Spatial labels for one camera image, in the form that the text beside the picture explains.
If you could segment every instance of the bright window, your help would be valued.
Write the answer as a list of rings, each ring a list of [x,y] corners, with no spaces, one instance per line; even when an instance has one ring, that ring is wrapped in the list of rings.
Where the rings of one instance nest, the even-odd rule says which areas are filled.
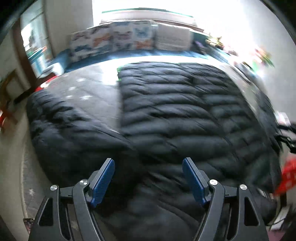
[[[93,5],[100,8],[100,12],[113,11],[120,9],[130,8],[154,8],[163,9],[170,12],[176,12],[184,15],[193,16],[196,12],[197,1],[182,0],[182,4],[179,1],[172,0],[158,0],[158,1],[139,1],[139,0],[93,0]]]
[[[29,38],[31,36],[31,31],[32,31],[32,26],[30,23],[27,26],[25,26],[21,31],[22,40],[24,42],[24,47],[29,45]]]

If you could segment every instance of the pillow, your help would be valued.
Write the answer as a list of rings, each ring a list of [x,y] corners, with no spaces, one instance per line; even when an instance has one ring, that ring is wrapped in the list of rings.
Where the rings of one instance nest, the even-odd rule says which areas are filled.
[[[134,49],[153,49],[153,27],[150,21],[133,22]]]
[[[161,50],[188,51],[193,41],[193,32],[186,27],[158,23],[155,47]]]
[[[91,56],[112,51],[112,31],[110,25],[102,25],[88,29],[90,32]]]
[[[132,50],[133,44],[133,22],[122,21],[111,23],[113,33],[113,51]]]
[[[76,62],[84,59],[92,51],[92,42],[89,30],[81,30],[71,34],[70,50],[71,61]]]

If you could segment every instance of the black clamp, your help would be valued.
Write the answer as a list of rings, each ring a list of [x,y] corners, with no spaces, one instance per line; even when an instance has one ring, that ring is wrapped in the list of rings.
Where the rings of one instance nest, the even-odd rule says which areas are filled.
[[[292,140],[290,137],[283,135],[276,135],[275,139],[278,142],[285,143],[287,147],[290,149],[290,152],[296,154],[296,140]]]
[[[214,240],[224,203],[230,204],[225,240],[268,241],[264,222],[246,185],[234,188],[209,180],[190,158],[183,160],[182,167],[195,200],[206,209],[194,241]],[[83,241],[105,241],[92,208],[102,202],[114,171],[115,163],[108,158],[100,170],[74,187],[51,186],[37,212],[29,241],[74,241],[67,203],[74,204]]]
[[[225,240],[269,240],[264,221],[246,185],[233,188],[223,186],[216,180],[209,180],[203,171],[198,170],[191,158],[185,158],[182,166],[195,200],[207,210],[194,241],[214,240],[224,203],[230,204]]]

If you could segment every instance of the red cloth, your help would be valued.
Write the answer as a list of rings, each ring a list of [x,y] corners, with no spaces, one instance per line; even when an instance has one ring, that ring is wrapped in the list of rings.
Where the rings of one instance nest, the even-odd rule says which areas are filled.
[[[0,116],[0,127],[2,127],[3,121],[6,118],[6,116],[4,115],[4,113],[2,112],[1,116]]]
[[[279,196],[286,193],[289,189],[296,185],[296,157],[286,161],[281,172],[281,183],[275,191],[275,195]]]
[[[50,78],[49,80],[45,81],[46,84],[48,84],[50,81],[52,81],[53,79],[55,79],[57,76],[54,76],[52,78]],[[42,90],[44,88],[42,88],[41,86],[38,86],[36,89],[35,89],[35,92],[39,91],[39,90]]]

